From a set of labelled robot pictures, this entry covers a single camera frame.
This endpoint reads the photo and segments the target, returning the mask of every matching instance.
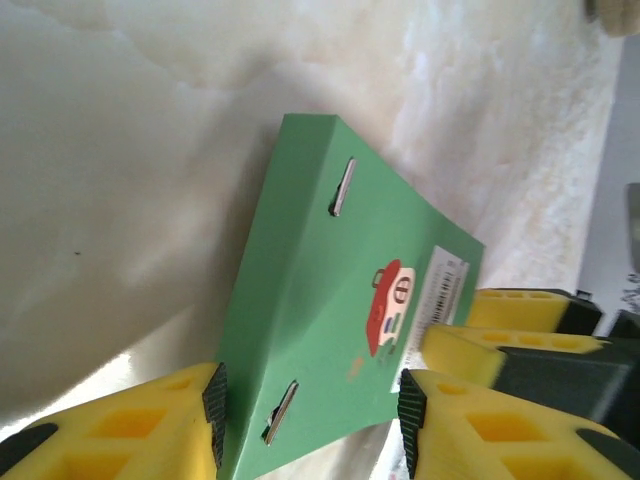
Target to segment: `green booklet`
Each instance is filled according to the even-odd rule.
[[[339,117],[286,115],[217,356],[219,478],[254,479],[394,418],[426,326],[464,323],[482,252]]]

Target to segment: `barcode sticker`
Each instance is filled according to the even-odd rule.
[[[433,249],[391,393],[400,391],[403,369],[427,368],[420,353],[424,333],[434,323],[453,323],[468,270],[469,263],[441,247]]]

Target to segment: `white marble surface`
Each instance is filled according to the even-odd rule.
[[[573,288],[620,48],[581,0],[0,0],[0,437],[211,357],[286,112],[340,114],[483,284]]]

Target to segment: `yellow foam block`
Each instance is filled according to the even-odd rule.
[[[478,290],[466,325],[554,332],[569,301],[564,295],[536,290]]]
[[[507,358],[499,347],[588,353],[603,343],[583,335],[433,325],[422,341],[422,357],[431,370],[490,387]]]
[[[406,370],[398,413],[418,480],[630,478],[576,433],[606,428],[440,373]]]
[[[2,480],[215,479],[225,393],[224,368],[207,363],[42,418],[29,429],[57,430]],[[3,442],[5,457],[29,429]]]

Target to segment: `printed logo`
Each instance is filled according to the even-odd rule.
[[[373,276],[371,286],[376,289],[367,319],[369,353],[375,357],[378,348],[392,340],[390,353],[402,331],[402,322],[411,303],[416,272],[413,268],[402,268],[395,259]]]

